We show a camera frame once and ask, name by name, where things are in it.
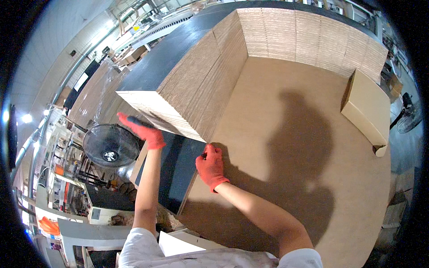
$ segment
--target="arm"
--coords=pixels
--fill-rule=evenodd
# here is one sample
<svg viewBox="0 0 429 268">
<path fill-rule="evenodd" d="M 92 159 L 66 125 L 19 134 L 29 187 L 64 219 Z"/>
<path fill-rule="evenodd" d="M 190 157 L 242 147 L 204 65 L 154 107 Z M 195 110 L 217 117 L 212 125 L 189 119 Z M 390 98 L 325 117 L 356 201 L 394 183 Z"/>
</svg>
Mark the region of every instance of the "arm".
<svg viewBox="0 0 429 268">
<path fill-rule="evenodd" d="M 224 177 L 221 149 L 208 144 L 204 154 L 206 157 L 199 156 L 195 163 L 201 179 L 212 192 L 221 194 L 256 226 L 276 238 L 280 258 L 296 249 L 313 248 L 307 231 L 295 217 L 275 204 L 229 184 Z"/>
<path fill-rule="evenodd" d="M 137 190 L 133 228 L 142 227 L 156 236 L 162 149 L 148 150 L 142 178 Z"/>
<path fill-rule="evenodd" d="M 136 196 L 133 228 L 142 227 L 156 236 L 155 224 L 158 208 L 158 190 L 160 185 L 161 153 L 166 144 L 162 132 L 145 127 L 135 117 L 118 113 L 119 120 L 128 126 L 142 140 L 146 140 L 148 154 L 143 167 L 142 178 Z"/>
<path fill-rule="evenodd" d="M 277 239 L 280 258 L 293 250 L 313 248 L 304 226 L 284 209 L 227 182 L 214 189 L 262 231 Z"/>
</svg>

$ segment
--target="wall-mounted fan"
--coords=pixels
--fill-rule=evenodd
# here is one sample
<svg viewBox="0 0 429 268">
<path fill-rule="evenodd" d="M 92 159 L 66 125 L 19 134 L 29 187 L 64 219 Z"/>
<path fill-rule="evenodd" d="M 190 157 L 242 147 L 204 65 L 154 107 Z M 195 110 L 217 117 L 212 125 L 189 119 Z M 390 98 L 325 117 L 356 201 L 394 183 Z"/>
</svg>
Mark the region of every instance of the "wall-mounted fan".
<svg viewBox="0 0 429 268">
<path fill-rule="evenodd" d="M 396 125 L 398 132 L 401 134 L 405 134 L 415 128 L 423 119 L 420 101 L 413 103 L 411 97 L 407 92 L 404 93 L 402 96 L 404 100 L 402 110 L 390 125 L 390 129 Z"/>
<path fill-rule="evenodd" d="M 85 134 L 83 149 L 88 158 L 104 168 L 130 165 L 140 153 L 139 140 L 117 124 L 100 124 Z"/>
</svg>

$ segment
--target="ceiling light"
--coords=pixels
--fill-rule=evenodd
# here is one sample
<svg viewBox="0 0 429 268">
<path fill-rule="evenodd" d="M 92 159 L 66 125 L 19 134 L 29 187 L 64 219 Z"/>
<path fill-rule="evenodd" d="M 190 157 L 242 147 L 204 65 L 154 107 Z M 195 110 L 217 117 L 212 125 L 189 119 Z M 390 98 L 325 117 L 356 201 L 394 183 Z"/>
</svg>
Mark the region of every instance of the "ceiling light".
<svg viewBox="0 0 429 268">
<path fill-rule="evenodd" d="M 22 122 L 24 122 L 24 123 L 26 123 L 26 124 L 28 124 L 28 123 L 30 123 L 31 121 L 33 121 L 33 118 L 31 117 L 31 115 L 30 115 L 30 114 L 26 114 L 26 115 L 24 115 L 21 119 L 22 119 Z"/>
<path fill-rule="evenodd" d="M 106 22 L 106 26 L 107 26 L 108 28 L 113 28 L 113 27 L 115 27 L 115 23 L 114 23 L 114 22 L 112 22 L 111 20 L 108 20 L 108 21 Z"/>
<path fill-rule="evenodd" d="M 9 121 L 9 112 L 4 111 L 3 112 L 3 122 L 7 122 L 7 121 Z"/>
</svg>

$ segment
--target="black laminate board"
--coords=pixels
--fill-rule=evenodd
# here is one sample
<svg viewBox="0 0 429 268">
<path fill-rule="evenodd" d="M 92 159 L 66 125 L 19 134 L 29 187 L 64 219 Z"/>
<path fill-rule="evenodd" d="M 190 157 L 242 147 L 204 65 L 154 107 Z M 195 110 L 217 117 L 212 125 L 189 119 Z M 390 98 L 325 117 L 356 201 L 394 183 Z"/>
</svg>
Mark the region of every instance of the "black laminate board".
<svg viewBox="0 0 429 268">
<path fill-rule="evenodd" d="M 163 136 L 167 146 L 161 155 L 158 201 L 177 214 L 196 170 L 195 159 L 204 151 L 205 143 L 166 131 L 163 131 Z M 139 187 L 144 165 L 145 162 L 135 181 Z"/>
</svg>

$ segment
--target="red glove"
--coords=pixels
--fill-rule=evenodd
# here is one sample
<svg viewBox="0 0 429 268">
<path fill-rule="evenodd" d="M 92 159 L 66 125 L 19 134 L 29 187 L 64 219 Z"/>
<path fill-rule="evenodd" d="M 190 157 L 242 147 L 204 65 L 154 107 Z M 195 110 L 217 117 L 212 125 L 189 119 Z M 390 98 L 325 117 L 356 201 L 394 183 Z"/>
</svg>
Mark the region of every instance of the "red glove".
<svg viewBox="0 0 429 268">
<path fill-rule="evenodd" d="M 215 187 L 223 182 L 230 182 L 224 177 L 224 164 L 222 162 L 222 150 L 211 144 L 207 144 L 203 155 L 195 160 L 198 174 L 205 184 L 210 186 L 210 191 L 215 193 Z"/>
<path fill-rule="evenodd" d="M 146 140 L 148 150 L 161 149 L 167 144 L 164 142 L 164 137 L 159 129 L 145 127 L 135 117 L 128 116 L 123 113 L 118 113 L 119 121 L 125 126 L 132 129 L 142 140 Z"/>
</svg>

